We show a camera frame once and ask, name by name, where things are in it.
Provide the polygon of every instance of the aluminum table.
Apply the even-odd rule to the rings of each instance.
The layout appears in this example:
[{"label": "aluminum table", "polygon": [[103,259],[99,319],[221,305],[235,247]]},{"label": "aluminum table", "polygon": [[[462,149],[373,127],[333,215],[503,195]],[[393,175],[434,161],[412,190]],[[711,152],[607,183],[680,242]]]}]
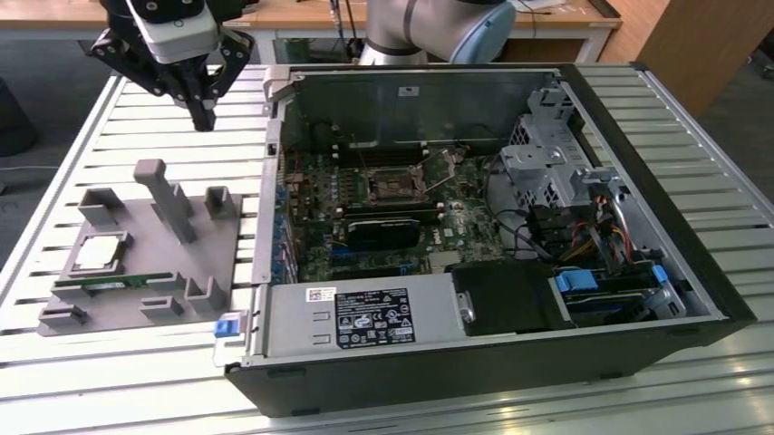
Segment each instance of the aluminum table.
[{"label": "aluminum table", "polygon": [[[632,144],[728,273],[759,322],[632,377],[272,420],[213,366],[213,325],[44,338],[35,333],[83,222],[89,187],[148,198],[137,159],[168,163],[188,195],[225,185],[244,201],[235,310],[248,307],[264,155],[263,67],[241,74],[217,131],[111,78],[0,275],[2,433],[718,433],[774,430],[774,210],[648,72],[580,65]],[[610,161],[596,144],[602,161]]]}]

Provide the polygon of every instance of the wooden table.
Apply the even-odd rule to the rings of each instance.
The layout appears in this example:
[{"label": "wooden table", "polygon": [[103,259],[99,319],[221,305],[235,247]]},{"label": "wooden table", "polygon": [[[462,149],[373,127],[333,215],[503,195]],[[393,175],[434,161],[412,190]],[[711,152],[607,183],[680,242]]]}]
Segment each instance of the wooden table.
[{"label": "wooden table", "polygon": [[[355,28],[365,35],[365,0],[352,1]],[[519,14],[512,39],[580,40],[578,62],[596,61],[616,18],[604,18],[587,0],[570,0],[550,15]],[[343,21],[348,24],[345,9]],[[328,0],[261,0],[255,14],[225,24],[252,34],[261,63],[276,63],[280,38],[336,38]],[[0,39],[95,40],[105,27],[105,11],[95,0],[0,0]]]}]

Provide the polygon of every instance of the processor chip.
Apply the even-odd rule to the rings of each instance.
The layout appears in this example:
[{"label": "processor chip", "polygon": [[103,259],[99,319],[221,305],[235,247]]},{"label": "processor chip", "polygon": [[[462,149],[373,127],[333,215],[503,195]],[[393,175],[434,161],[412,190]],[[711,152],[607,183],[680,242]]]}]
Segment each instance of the processor chip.
[{"label": "processor chip", "polygon": [[116,236],[88,237],[75,259],[75,268],[92,270],[108,267],[119,252],[120,243]]},{"label": "processor chip", "polygon": [[415,196],[413,176],[408,170],[380,170],[373,173],[371,180],[376,199],[411,198]]}]

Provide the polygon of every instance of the warning label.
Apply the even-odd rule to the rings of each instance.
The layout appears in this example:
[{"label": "warning label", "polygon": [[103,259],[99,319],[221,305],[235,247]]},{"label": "warning label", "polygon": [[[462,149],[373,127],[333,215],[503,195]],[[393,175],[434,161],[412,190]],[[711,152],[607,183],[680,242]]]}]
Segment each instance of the warning label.
[{"label": "warning label", "polygon": [[404,288],[336,294],[336,344],[341,349],[415,341]]}]

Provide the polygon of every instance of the blue tab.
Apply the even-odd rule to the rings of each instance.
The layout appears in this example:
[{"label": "blue tab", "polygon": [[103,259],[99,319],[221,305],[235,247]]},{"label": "blue tab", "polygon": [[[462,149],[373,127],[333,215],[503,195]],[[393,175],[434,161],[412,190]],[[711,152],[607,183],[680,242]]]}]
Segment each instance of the blue tab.
[{"label": "blue tab", "polygon": [[652,267],[652,274],[655,275],[655,279],[658,279],[659,284],[663,284],[668,281],[668,275],[666,274],[666,270],[662,265],[655,265]]},{"label": "blue tab", "polygon": [[567,282],[567,278],[564,278],[562,275],[559,275],[559,276],[556,276],[555,280],[556,280],[556,287],[559,288],[559,291],[562,293],[568,292],[570,291],[570,283]]},{"label": "blue tab", "polygon": [[239,335],[239,319],[219,320],[215,323],[215,338],[235,337]]},{"label": "blue tab", "polygon": [[587,269],[566,270],[556,276],[560,292],[596,290],[599,288],[594,274]]}]

